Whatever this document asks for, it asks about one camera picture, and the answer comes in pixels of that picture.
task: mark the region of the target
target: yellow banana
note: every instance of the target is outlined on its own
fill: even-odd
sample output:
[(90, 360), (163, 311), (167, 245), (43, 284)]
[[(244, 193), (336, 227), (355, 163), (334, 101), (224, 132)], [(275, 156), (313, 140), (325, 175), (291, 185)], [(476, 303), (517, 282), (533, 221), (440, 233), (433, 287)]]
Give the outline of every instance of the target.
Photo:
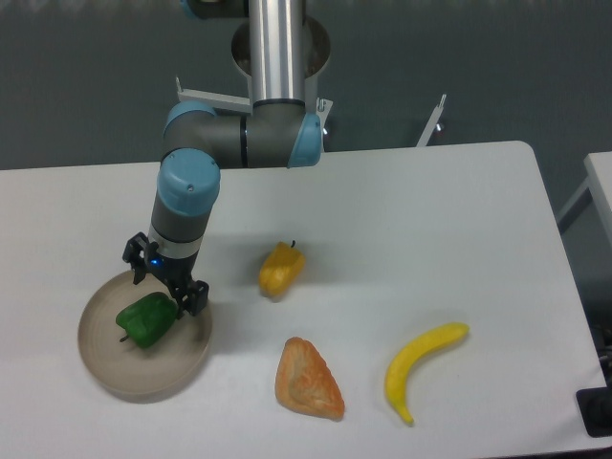
[(469, 330), (468, 325), (460, 322), (433, 328), (409, 342), (389, 364), (384, 377), (384, 395), (407, 424), (414, 422), (405, 405), (405, 384), (410, 368), (421, 357), (457, 342)]

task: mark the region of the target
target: gray wall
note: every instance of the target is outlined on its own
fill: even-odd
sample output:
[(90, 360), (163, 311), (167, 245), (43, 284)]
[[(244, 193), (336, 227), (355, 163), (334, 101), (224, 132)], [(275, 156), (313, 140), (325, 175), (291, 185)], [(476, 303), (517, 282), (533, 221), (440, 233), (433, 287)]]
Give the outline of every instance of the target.
[[(332, 150), (413, 145), (448, 94), (438, 143), (522, 140), (554, 210), (612, 150), (612, 2), (310, 0), (332, 60)], [(0, 0), (0, 168), (157, 161), (185, 87), (246, 95), (239, 20), (178, 0)], [(591, 209), (565, 238), (588, 302), (612, 299), (612, 251)]]

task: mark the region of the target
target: white table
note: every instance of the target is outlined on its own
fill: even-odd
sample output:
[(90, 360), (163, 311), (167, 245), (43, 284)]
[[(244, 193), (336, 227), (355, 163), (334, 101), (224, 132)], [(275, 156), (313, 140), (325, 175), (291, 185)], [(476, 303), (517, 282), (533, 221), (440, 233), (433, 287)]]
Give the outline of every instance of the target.
[(559, 211), (557, 224), (564, 233), (593, 202), (612, 244), (612, 151), (589, 154), (584, 166), (587, 178)]
[[(490, 457), (602, 448), (575, 392), (603, 386), (533, 151), (504, 142), (345, 152), (310, 169), (224, 171), (194, 275), (213, 337), (196, 381), (129, 404), (82, 365), (77, 325), (146, 230), (157, 164), (0, 173), (0, 456)], [(282, 302), (256, 274), (278, 240), (307, 266)], [(461, 346), (408, 381), (414, 427), (383, 396), (396, 351), (452, 320)], [(274, 398), (284, 342), (311, 340), (340, 423)]]

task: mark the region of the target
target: triangular bread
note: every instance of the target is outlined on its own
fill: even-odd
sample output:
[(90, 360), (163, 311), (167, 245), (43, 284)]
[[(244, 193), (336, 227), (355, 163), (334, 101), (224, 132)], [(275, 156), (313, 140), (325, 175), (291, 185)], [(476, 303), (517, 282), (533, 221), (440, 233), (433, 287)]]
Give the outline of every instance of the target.
[(336, 380), (315, 346), (305, 339), (291, 338), (285, 343), (274, 391), (280, 404), (292, 411), (334, 421), (344, 415)]

